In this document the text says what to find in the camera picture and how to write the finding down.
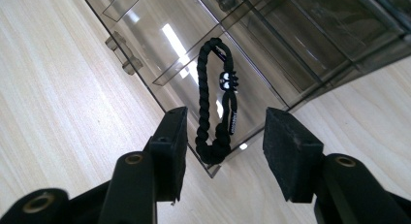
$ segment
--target wood grain table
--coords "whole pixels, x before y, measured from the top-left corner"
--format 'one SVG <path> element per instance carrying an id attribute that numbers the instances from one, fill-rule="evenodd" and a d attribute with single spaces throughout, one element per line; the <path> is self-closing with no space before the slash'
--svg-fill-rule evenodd
<path id="1" fill-rule="evenodd" d="M 70 197 L 111 178 L 163 113 L 104 45 L 83 0 L 0 0 L 0 214 L 36 189 Z M 337 88 L 294 115 L 325 143 L 362 160 L 411 199 L 411 58 Z M 312 205 L 285 203 L 262 140 L 210 179 L 191 152 L 181 202 L 159 223 L 315 223 Z"/>

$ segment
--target braided paracord bracelet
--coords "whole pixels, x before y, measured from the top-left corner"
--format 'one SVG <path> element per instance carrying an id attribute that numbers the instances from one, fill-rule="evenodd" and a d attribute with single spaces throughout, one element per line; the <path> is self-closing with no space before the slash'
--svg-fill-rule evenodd
<path id="1" fill-rule="evenodd" d="M 222 55 L 218 48 L 222 49 L 226 55 Z M 209 129 L 209 101 L 208 101 L 208 84 L 206 74 L 207 57 L 211 51 L 218 52 L 218 56 L 224 60 L 224 72 L 220 75 L 220 88 L 225 91 L 222 99 L 224 109 L 222 122 L 215 128 L 215 140 L 212 145 L 206 143 Z M 230 154 L 230 135 L 233 135 L 236 129 L 237 121 L 237 90 L 236 72 L 233 70 L 234 63 L 230 49 L 223 44 L 219 38 L 211 38 L 206 42 L 199 54 L 197 72 L 199 74 L 199 91 L 200 91 L 200 119 L 199 129 L 197 130 L 196 150 L 202 161 L 206 164 L 219 164 L 225 157 Z"/>

